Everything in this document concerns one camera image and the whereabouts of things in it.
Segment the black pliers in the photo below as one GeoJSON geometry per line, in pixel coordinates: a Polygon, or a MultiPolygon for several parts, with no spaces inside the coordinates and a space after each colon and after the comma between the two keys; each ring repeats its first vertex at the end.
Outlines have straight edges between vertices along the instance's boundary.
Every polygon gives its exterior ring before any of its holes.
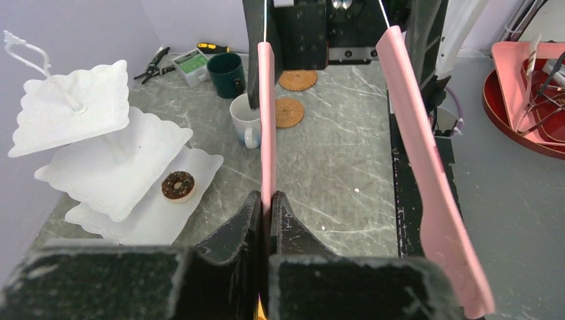
{"type": "Polygon", "coordinates": [[[153,57],[152,61],[146,66],[146,69],[140,75],[133,77],[134,80],[142,79],[141,84],[144,85],[149,79],[164,75],[176,70],[174,65],[167,65],[165,67],[159,67],[159,63],[162,59],[169,54],[171,50],[170,47],[164,47],[160,49],[157,54],[153,57]]]}

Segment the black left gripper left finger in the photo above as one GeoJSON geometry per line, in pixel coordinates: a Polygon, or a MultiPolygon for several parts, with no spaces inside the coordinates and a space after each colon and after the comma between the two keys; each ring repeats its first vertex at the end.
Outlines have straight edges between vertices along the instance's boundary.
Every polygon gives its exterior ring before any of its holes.
{"type": "Polygon", "coordinates": [[[254,319],[261,195],[193,246],[52,246],[1,290],[2,319],[254,319]]]}

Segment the red round tray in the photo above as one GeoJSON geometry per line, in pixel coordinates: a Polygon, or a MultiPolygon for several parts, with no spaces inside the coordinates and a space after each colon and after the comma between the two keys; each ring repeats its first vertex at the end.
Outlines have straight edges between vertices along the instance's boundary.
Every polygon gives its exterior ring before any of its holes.
{"type": "Polygon", "coordinates": [[[483,110],[499,131],[520,146],[541,155],[563,160],[563,143],[549,145],[533,131],[521,133],[536,122],[535,116],[526,111],[526,105],[531,98],[526,89],[527,66],[528,60],[525,59],[515,65],[515,68],[504,71],[502,75],[498,74],[502,70],[501,67],[492,71],[484,81],[483,110]]]}

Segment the dark green mug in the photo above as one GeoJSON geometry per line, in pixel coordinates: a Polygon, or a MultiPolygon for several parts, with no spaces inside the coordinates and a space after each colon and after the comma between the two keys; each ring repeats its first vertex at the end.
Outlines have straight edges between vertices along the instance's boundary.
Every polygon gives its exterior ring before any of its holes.
{"type": "Polygon", "coordinates": [[[215,55],[209,59],[207,70],[219,97],[234,99],[245,92],[243,61],[238,54],[215,55]]]}

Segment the pink handled tongs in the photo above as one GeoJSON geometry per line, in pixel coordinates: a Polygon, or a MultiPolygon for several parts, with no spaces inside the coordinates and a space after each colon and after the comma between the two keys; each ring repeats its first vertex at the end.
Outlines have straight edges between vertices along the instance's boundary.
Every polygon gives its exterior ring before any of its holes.
{"type": "MultiPolygon", "coordinates": [[[[494,296],[456,206],[399,27],[384,32],[376,52],[422,201],[420,243],[424,254],[446,273],[468,318],[491,314],[496,310],[494,296]]],[[[265,36],[257,44],[256,57],[262,136],[261,204],[262,214],[270,216],[277,182],[275,55],[265,36]]]]}

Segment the pink rectangular tray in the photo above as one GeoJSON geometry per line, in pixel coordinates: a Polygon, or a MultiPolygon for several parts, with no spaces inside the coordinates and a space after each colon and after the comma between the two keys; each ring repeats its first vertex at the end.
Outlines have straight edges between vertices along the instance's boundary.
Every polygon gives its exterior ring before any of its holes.
{"type": "Polygon", "coordinates": [[[503,41],[483,100],[491,122],[516,142],[564,156],[564,44],[503,41]]]}

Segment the yellow black screwdriver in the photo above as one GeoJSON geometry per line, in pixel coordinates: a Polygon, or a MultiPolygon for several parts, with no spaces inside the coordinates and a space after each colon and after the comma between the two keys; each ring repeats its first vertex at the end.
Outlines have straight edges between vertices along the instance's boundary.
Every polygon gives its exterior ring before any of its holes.
{"type": "Polygon", "coordinates": [[[197,48],[207,55],[217,55],[221,53],[230,53],[230,52],[244,54],[244,55],[249,54],[248,51],[233,49],[228,46],[221,46],[214,43],[206,43],[206,42],[197,43],[197,48]]]}

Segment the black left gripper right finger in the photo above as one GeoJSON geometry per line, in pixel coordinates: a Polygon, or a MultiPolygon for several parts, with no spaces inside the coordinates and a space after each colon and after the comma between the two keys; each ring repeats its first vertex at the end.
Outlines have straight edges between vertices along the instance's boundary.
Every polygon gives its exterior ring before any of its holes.
{"type": "Polygon", "coordinates": [[[442,269],[423,257],[344,257],[273,195],[269,319],[462,319],[442,269]]]}

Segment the white blue mug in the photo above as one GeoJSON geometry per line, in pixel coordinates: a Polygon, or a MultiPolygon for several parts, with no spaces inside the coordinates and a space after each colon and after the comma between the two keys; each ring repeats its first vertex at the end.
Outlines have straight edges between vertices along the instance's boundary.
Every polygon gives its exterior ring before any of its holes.
{"type": "Polygon", "coordinates": [[[261,145],[261,117],[259,109],[252,109],[246,93],[236,97],[229,111],[239,140],[247,149],[261,145]]]}

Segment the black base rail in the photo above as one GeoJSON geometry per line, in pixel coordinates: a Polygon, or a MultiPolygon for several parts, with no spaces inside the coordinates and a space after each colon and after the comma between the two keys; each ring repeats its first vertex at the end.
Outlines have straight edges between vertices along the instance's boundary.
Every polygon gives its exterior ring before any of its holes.
{"type": "Polygon", "coordinates": [[[423,257],[420,244],[420,193],[402,142],[392,101],[389,100],[388,104],[398,254],[401,257],[423,257]]]}

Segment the green white packet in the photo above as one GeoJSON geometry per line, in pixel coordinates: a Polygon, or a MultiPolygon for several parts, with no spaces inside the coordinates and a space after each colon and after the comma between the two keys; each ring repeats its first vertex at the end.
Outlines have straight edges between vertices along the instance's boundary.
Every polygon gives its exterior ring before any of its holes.
{"type": "Polygon", "coordinates": [[[208,61],[208,57],[200,49],[195,48],[174,57],[173,65],[186,84],[193,88],[210,79],[208,61]]]}

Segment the chocolate sprinkled donut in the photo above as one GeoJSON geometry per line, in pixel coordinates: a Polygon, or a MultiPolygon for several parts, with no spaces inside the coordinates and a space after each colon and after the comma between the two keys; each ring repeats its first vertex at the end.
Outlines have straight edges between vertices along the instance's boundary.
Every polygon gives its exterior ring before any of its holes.
{"type": "Polygon", "coordinates": [[[186,171],[169,173],[161,183],[163,197],[171,203],[183,203],[195,192],[195,178],[186,171]]]}

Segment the white three-tier dessert stand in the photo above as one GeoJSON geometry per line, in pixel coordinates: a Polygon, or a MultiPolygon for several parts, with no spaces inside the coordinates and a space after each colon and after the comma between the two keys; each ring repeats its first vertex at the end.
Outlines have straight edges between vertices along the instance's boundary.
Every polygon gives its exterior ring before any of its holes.
{"type": "Polygon", "coordinates": [[[127,62],[50,73],[44,50],[5,32],[5,51],[38,52],[26,66],[42,74],[24,83],[11,158],[54,149],[36,179],[76,201],[68,223],[120,245],[171,245],[197,208],[220,155],[189,147],[193,131],[129,104],[127,62]],[[174,171],[195,178],[183,203],[167,201],[161,183],[174,171]]]}

